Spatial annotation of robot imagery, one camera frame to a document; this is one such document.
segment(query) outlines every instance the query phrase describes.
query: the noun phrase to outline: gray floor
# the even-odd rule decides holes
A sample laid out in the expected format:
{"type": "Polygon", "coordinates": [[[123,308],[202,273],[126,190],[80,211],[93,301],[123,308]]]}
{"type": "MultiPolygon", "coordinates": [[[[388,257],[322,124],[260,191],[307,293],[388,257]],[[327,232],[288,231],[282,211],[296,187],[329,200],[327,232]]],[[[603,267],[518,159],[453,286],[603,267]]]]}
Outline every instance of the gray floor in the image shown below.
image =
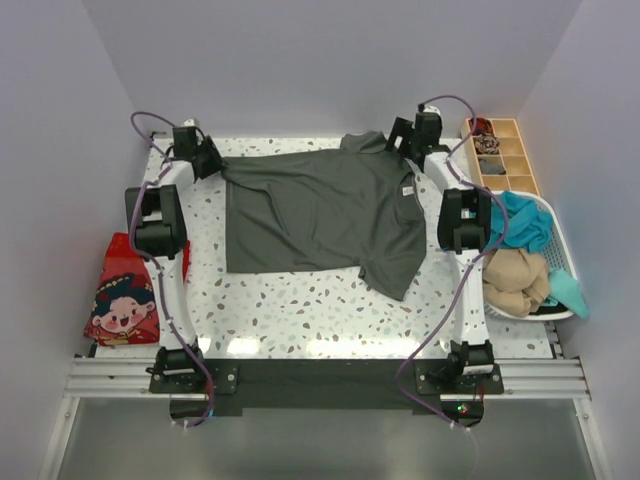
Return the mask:
{"type": "MultiPolygon", "coordinates": [[[[493,401],[475,479],[593,479],[572,402],[493,401]]],[[[466,479],[474,447],[432,416],[252,410],[186,434],[166,400],[87,400],[61,480],[466,479]]]]}

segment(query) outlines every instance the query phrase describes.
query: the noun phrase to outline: cartoon girl illustration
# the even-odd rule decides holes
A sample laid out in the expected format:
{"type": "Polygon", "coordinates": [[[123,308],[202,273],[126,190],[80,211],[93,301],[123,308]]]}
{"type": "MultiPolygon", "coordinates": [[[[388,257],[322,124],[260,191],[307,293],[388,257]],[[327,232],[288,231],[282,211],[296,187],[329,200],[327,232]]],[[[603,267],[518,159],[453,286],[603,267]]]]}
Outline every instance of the cartoon girl illustration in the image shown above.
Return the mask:
{"type": "Polygon", "coordinates": [[[153,289],[144,275],[125,273],[109,278],[102,282],[93,302],[90,324],[97,335],[92,336],[104,345],[157,342],[158,334],[149,331],[155,309],[153,289]]]}

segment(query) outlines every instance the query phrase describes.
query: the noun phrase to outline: beige cloth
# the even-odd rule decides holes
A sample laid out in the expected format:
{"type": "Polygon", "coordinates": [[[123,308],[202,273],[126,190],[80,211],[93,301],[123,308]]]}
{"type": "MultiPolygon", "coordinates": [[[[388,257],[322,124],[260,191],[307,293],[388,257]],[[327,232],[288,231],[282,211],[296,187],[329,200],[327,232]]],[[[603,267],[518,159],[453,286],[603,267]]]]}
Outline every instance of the beige cloth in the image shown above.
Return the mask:
{"type": "Polygon", "coordinates": [[[551,294],[547,261],[523,248],[501,248],[488,255],[482,279],[485,300],[516,317],[537,311],[551,294]]]}

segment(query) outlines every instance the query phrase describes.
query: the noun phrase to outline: laundry basket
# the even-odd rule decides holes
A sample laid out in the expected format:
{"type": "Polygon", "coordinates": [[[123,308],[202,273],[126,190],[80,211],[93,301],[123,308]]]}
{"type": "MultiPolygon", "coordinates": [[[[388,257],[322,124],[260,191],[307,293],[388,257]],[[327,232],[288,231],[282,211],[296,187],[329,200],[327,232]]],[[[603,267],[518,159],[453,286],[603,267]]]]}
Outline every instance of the laundry basket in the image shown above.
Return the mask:
{"type": "MultiPolygon", "coordinates": [[[[514,192],[521,197],[528,198],[536,202],[538,206],[538,210],[546,211],[551,214],[553,217],[553,227],[551,231],[551,241],[542,251],[542,255],[547,260],[549,264],[549,269],[553,268],[563,268],[567,271],[573,278],[576,278],[576,270],[573,266],[573,261],[571,260],[571,255],[569,254],[569,249],[567,248],[567,242],[564,239],[564,235],[562,235],[562,230],[560,230],[560,224],[558,223],[558,217],[556,217],[553,208],[549,205],[545,200],[540,198],[537,195],[533,195],[531,193],[526,192],[514,192]]],[[[566,312],[559,313],[549,313],[549,314],[540,314],[540,315],[527,315],[526,317],[514,317],[513,315],[509,315],[508,313],[500,310],[493,305],[490,305],[485,301],[484,304],[485,313],[494,318],[500,318],[503,320],[526,320],[526,321],[534,321],[534,322],[546,322],[550,320],[562,320],[565,318],[569,318],[573,315],[571,310],[567,310],[566,312]]]]}

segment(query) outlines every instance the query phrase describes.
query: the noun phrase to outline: cartoon face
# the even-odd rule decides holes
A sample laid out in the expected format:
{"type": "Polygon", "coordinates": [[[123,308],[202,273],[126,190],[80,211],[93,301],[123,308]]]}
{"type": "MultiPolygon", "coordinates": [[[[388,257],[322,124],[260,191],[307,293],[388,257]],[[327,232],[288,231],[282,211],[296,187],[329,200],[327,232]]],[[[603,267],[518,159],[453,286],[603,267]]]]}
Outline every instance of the cartoon face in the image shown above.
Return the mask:
{"type": "Polygon", "coordinates": [[[155,302],[139,304],[132,297],[120,297],[111,301],[109,311],[102,315],[95,315],[91,323],[95,327],[102,327],[103,330],[111,333],[123,333],[132,330],[150,312],[156,308],[155,302]]]}

